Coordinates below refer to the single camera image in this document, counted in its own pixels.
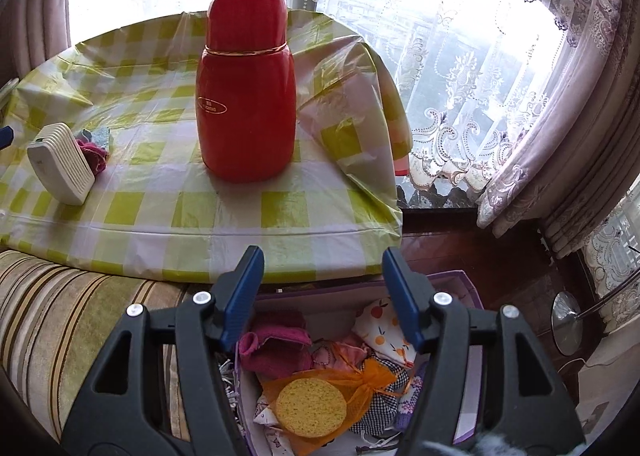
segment checkered tablecloth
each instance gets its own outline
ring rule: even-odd
[[[322,14],[291,11],[296,147],[276,178],[234,185],[204,167],[194,79],[204,13],[176,14],[80,43],[31,72],[4,120],[3,244],[100,273],[214,281],[260,245],[267,282],[380,270],[398,245],[394,159],[411,148],[398,91],[364,40]],[[111,157],[82,207],[40,184],[26,145],[44,125],[111,128]]]

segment striped upholstery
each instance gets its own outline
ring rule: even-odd
[[[35,417],[60,439],[78,389],[126,307],[171,307],[193,292],[188,284],[106,276],[2,252],[2,365]],[[172,431],[187,438],[174,347],[164,355]]]

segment red thermos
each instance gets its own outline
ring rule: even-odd
[[[296,132],[296,79],[285,0],[213,0],[196,74],[205,165],[232,182],[277,175]]]

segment pink curtain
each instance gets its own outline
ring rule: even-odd
[[[11,0],[1,17],[20,78],[71,46],[68,0]]]
[[[542,219],[558,257],[583,245],[640,172],[640,0],[582,1],[587,31],[478,212],[497,237]]]

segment thermos lid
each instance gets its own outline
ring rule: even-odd
[[[286,0],[213,0],[207,48],[215,52],[260,52],[286,42]]]

